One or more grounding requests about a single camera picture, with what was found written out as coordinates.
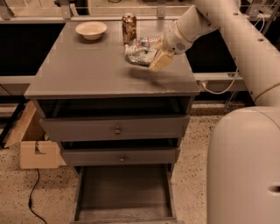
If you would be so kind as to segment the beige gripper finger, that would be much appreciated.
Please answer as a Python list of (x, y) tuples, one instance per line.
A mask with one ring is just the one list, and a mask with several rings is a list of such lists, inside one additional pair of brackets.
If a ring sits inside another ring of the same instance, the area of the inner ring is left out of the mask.
[(172, 63), (173, 55), (173, 52), (158, 50), (155, 59), (150, 63), (149, 69), (152, 72), (159, 72)]
[(155, 49), (155, 50), (157, 50), (157, 51), (164, 48), (164, 47), (163, 47), (163, 37), (162, 37), (162, 36), (160, 36), (160, 37), (157, 39), (157, 41), (156, 41), (155, 44), (152, 46), (152, 48)]

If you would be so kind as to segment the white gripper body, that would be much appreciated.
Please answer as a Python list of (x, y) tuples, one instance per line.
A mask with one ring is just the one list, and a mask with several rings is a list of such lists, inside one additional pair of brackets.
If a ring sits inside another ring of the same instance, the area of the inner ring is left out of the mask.
[(192, 42), (188, 41), (180, 33), (177, 23), (171, 24), (164, 32), (162, 46), (163, 48), (176, 55), (185, 53), (191, 46)]

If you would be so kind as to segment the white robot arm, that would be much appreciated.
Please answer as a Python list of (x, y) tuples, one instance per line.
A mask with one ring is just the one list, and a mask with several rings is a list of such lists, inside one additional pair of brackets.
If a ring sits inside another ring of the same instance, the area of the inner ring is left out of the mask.
[(280, 52), (241, 13), (240, 0), (195, 0), (157, 42), (166, 67), (219, 30), (254, 101), (220, 119), (206, 165), (207, 224), (280, 224)]

